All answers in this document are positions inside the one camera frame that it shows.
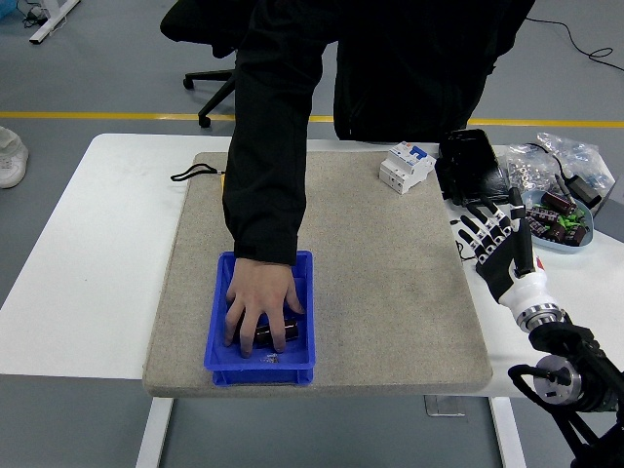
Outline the person's right hand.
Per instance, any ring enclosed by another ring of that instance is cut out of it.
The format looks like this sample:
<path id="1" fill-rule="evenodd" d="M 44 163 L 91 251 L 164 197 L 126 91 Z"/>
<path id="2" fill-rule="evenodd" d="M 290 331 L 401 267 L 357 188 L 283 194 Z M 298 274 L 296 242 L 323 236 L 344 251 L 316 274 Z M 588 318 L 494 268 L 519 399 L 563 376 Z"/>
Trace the person's right hand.
<path id="1" fill-rule="evenodd" d="M 287 264 L 237 258 L 226 294 L 230 304 L 225 316 L 224 344 L 239 338 L 240 354 L 249 358 L 253 351 L 255 328 L 265 315 L 276 352 L 286 348 L 284 305 L 296 314 L 304 309 L 295 290 L 292 268 Z"/>

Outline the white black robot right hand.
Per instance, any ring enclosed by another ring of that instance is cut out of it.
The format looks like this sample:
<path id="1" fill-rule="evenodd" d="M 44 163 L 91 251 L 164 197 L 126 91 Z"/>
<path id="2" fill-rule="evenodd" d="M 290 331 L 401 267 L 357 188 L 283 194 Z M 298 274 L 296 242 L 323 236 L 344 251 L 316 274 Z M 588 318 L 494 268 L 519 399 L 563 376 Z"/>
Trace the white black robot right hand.
<path id="1" fill-rule="evenodd" d="M 520 191 L 508 192 L 509 212 L 504 213 L 489 198 L 478 206 L 467 206 L 470 216 L 462 215 L 459 237 L 472 249 L 476 271 L 487 283 L 493 299 L 508 308 L 525 332 L 544 323 L 559 322 L 563 311 L 547 291 L 547 277 L 532 249 L 526 206 Z"/>

